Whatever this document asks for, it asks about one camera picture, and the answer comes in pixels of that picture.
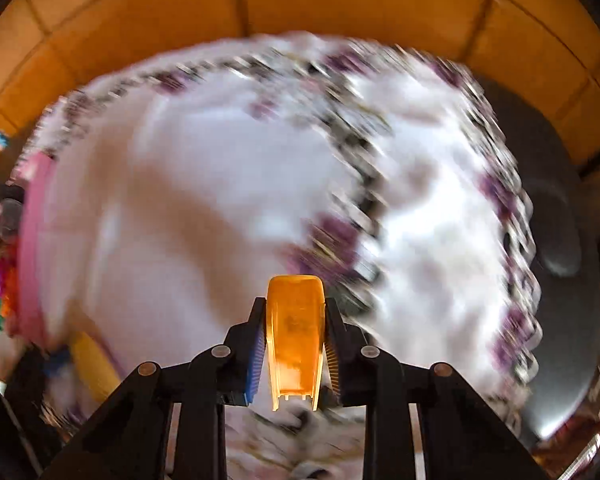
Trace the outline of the orange plastic scoop piece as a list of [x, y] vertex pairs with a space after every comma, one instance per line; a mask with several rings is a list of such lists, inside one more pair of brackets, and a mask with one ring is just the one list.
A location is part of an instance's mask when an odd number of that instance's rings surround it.
[[323, 374], [326, 298], [314, 275], [278, 275], [268, 283], [266, 344], [273, 409], [298, 396], [317, 409]]

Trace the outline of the black-lidded clear jar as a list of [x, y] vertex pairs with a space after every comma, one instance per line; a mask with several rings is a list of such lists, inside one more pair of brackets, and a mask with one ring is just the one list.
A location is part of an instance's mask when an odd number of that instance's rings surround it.
[[3, 185], [0, 192], [0, 239], [5, 243], [16, 240], [23, 213], [26, 191], [20, 185]]

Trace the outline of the orange linked cubes toy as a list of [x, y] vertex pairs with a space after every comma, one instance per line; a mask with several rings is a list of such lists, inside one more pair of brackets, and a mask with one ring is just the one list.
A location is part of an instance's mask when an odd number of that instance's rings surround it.
[[18, 272], [15, 266], [11, 266], [4, 278], [3, 296], [1, 300], [1, 316], [3, 318], [13, 318], [17, 315], [18, 308]]

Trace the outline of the pink-rimmed white tray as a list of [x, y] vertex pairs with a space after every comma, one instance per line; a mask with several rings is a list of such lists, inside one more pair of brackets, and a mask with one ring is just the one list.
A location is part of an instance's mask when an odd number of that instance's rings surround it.
[[126, 376], [104, 337], [106, 321], [86, 303], [94, 257], [102, 248], [99, 227], [106, 172], [78, 153], [53, 158], [33, 154], [2, 187], [0, 203], [20, 200], [15, 238], [17, 300], [6, 333], [55, 351], [84, 340], [102, 373]]

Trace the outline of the black padded massage table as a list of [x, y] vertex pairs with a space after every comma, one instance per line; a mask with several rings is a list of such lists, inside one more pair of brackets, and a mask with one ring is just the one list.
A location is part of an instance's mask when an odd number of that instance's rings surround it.
[[522, 410], [526, 446], [552, 437], [594, 377], [600, 348], [600, 271], [580, 178], [552, 123], [516, 93], [478, 77], [516, 161], [534, 212], [532, 270], [542, 289], [536, 318], [539, 371]]

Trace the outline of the white embroidered floral tablecloth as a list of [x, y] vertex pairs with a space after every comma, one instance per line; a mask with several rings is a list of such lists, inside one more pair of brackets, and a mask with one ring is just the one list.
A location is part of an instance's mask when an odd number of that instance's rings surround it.
[[[97, 366], [104, 397], [74, 436], [138, 365], [222, 344], [278, 275], [320, 278], [401, 363], [455, 368], [516, 436], [542, 336], [533, 206], [464, 67], [343, 38], [219, 41], [63, 96], [12, 175], [37, 152], [108, 183], [86, 303], [126, 376]], [[323, 357], [317, 409], [275, 411], [266, 345], [253, 402], [225, 410], [224, 479], [366, 479], [366, 410]]]

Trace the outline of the wooden wall cabinet panelling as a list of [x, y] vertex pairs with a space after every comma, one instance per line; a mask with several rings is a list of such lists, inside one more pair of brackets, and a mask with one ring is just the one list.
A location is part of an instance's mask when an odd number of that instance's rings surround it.
[[0, 0], [0, 126], [163, 51], [291, 30], [464, 62], [540, 110], [580, 170], [600, 168], [600, 26], [580, 0]]

